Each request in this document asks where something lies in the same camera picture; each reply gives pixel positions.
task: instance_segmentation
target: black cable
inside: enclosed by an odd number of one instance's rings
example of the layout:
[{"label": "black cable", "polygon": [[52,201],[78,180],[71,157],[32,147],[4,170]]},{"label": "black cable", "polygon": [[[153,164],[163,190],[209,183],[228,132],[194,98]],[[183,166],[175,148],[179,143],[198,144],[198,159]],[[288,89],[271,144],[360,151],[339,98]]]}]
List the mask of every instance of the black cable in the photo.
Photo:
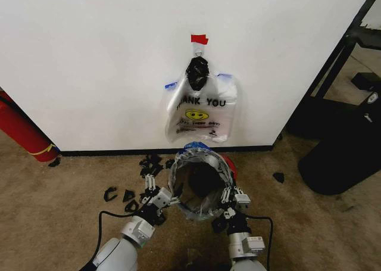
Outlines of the black cable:
[{"label": "black cable", "polygon": [[270,252],[271,252],[271,243],[273,241],[273,232],[274,232],[274,223],[271,217],[268,216],[248,216],[245,214],[245,216],[248,219],[258,219],[258,220],[268,220],[270,222],[270,234],[268,236],[268,249],[267,249],[267,260],[266,260],[266,265],[267,265],[267,271],[270,271]]}]

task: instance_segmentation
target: red fire extinguisher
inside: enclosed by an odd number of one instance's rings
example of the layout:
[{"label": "red fire extinguisher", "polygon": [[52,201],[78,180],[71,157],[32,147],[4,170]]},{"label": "red fire extinguisher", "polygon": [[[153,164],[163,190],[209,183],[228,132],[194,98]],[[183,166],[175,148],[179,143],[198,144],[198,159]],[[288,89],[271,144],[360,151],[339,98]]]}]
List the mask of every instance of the red fire extinguisher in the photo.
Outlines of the red fire extinguisher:
[{"label": "red fire extinguisher", "polygon": [[4,91],[0,91],[0,129],[40,162],[58,156],[55,145],[23,115]]}]

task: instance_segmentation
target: red tape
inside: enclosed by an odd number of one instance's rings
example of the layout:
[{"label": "red tape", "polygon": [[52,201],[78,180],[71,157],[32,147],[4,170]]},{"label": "red tape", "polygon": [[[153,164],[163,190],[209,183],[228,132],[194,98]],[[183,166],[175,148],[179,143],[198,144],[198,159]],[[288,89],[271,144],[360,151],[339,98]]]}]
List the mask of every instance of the red tape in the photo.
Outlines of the red tape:
[{"label": "red tape", "polygon": [[203,45],[206,45],[208,43],[207,36],[206,35],[191,35],[190,36],[190,42],[192,43],[201,43]]}]

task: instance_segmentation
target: transparent plastic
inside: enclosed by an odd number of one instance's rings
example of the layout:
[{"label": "transparent plastic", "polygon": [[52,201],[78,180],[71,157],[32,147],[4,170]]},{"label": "transparent plastic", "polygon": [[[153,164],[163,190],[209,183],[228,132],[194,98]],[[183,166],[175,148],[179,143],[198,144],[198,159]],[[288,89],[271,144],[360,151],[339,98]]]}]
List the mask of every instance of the transparent plastic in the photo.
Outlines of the transparent plastic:
[{"label": "transparent plastic", "polygon": [[174,158],[168,186],[187,219],[218,216],[223,189],[233,185],[225,160],[201,142],[187,144]]}]

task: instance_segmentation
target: black metal frame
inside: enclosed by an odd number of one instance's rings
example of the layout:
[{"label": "black metal frame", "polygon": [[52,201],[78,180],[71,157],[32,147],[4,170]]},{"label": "black metal frame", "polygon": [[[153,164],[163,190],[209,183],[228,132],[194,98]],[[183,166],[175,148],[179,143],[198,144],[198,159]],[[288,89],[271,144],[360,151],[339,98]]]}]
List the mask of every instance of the black metal frame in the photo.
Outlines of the black metal frame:
[{"label": "black metal frame", "polygon": [[381,50],[381,32],[378,30],[370,30],[360,27],[363,18],[368,13],[374,2],[375,0],[365,1],[364,5],[354,17],[351,25],[348,27],[348,30],[345,32],[342,39],[339,41],[336,48],[333,50],[324,66],[312,82],[311,86],[308,88],[303,99],[308,98],[312,94],[322,80],[323,76],[329,71],[327,77],[316,93],[317,98],[323,98],[325,96],[328,89],[335,81],[342,67],[351,55],[356,43],[363,48]]}]

